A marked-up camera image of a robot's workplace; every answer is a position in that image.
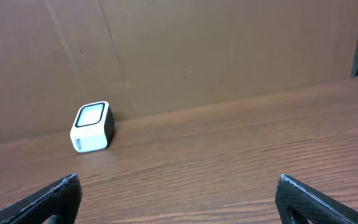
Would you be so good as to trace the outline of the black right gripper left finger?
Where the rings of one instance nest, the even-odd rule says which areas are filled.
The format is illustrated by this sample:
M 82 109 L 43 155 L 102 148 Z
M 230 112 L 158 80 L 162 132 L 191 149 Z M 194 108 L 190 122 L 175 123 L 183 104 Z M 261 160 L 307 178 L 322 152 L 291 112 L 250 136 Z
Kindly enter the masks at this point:
M 82 199 L 77 174 L 69 174 L 0 210 L 0 224 L 74 224 Z

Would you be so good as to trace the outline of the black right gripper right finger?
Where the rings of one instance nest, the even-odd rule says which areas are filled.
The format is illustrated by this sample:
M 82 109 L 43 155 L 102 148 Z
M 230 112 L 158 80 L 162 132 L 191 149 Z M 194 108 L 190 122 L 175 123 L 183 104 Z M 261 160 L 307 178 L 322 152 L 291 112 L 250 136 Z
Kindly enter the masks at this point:
M 282 223 L 358 223 L 358 212 L 316 189 L 282 174 L 275 204 Z

